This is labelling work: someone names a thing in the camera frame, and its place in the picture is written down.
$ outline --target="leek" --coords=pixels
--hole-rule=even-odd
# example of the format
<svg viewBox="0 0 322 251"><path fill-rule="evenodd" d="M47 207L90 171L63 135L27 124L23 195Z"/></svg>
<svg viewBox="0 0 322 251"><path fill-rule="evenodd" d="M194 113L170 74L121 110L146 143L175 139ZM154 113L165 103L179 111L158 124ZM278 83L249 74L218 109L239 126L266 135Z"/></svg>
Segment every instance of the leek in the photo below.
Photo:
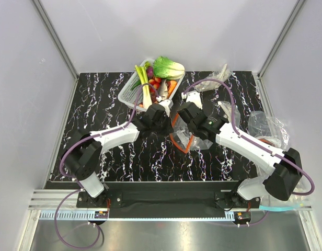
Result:
<svg viewBox="0 0 322 251"><path fill-rule="evenodd" d="M139 79L141 81L141 84L148 83L148 78L147 78L147 73L144 67L140 66L135 66L135 70L139 76ZM145 85L142 87L142 92L143 92L143 99L142 99L142 104L144 108L148 108L149 106L152 105L152 100L151 100L151 95L150 95L150 87L148 85Z"/></svg>

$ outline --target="lettuce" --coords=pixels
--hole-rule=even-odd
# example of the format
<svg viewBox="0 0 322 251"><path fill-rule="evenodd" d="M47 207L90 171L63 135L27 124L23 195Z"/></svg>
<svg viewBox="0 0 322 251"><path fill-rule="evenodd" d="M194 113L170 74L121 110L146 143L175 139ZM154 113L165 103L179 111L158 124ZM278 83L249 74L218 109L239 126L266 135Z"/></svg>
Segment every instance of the lettuce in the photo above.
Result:
<svg viewBox="0 0 322 251"><path fill-rule="evenodd" d="M184 66L165 56L159 56L153 64L154 76L166 79L179 79L184 73Z"/></svg>

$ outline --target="red radish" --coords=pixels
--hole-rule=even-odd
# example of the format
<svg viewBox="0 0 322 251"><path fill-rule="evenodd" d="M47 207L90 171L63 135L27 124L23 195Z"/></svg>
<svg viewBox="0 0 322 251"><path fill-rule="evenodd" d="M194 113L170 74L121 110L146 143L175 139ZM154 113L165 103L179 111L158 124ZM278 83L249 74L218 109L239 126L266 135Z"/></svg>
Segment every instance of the red radish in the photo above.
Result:
<svg viewBox="0 0 322 251"><path fill-rule="evenodd" d="M160 77L154 77L154 79L155 79L155 81L157 81L158 83L161 83L161 81L162 81L162 78L160 78Z"/></svg>

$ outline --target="black motor joint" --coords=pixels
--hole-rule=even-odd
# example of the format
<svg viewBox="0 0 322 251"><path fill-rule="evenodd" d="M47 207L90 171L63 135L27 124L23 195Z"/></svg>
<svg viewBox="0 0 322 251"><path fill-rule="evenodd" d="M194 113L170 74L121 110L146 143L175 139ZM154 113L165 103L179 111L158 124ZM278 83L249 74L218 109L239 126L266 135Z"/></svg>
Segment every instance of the black motor joint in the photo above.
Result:
<svg viewBox="0 0 322 251"><path fill-rule="evenodd" d="M146 112L133 118L132 123L139 130L139 138L146 138L151 133L167 136L174 132L171 119L166 109L159 104L152 104Z"/></svg>
<svg viewBox="0 0 322 251"><path fill-rule="evenodd" d="M228 120L216 115L216 118L208 117L204 111L193 102L186 102L178 110L178 114L188 125L189 132L202 140L215 142L215 137L220 133L220 128L228 123Z"/></svg>

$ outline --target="carrot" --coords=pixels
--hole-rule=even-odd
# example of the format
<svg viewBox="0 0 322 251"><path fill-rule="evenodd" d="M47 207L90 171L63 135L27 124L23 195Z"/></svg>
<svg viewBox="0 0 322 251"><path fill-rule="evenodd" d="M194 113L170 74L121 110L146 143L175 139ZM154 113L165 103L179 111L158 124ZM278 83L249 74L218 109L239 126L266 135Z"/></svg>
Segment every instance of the carrot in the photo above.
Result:
<svg viewBox="0 0 322 251"><path fill-rule="evenodd" d="M175 87L177 85L177 82L175 80L171 80L169 82L170 82L170 86L168 88L168 97L167 98L170 97L171 93L174 91L174 89L175 89Z"/></svg>

